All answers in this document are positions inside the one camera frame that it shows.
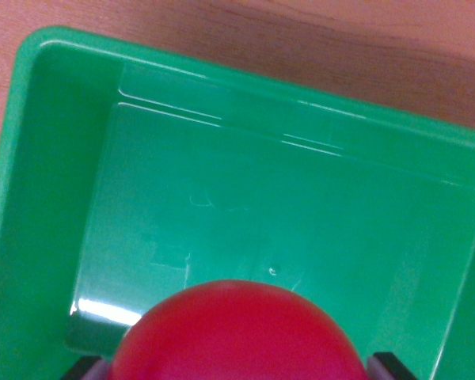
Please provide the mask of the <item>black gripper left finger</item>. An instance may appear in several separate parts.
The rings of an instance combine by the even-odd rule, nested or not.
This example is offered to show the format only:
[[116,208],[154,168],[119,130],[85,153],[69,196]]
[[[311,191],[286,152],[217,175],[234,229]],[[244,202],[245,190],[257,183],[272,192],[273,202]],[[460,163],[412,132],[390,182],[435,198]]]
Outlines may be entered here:
[[99,356],[82,356],[61,380],[105,380],[110,363]]

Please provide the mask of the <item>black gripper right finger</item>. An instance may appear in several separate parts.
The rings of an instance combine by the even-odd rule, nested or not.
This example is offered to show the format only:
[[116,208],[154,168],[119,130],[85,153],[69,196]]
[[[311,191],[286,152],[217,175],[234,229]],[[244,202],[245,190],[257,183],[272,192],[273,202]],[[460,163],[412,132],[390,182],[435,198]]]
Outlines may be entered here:
[[417,380],[417,377],[390,351],[377,351],[367,358],[370,380]]

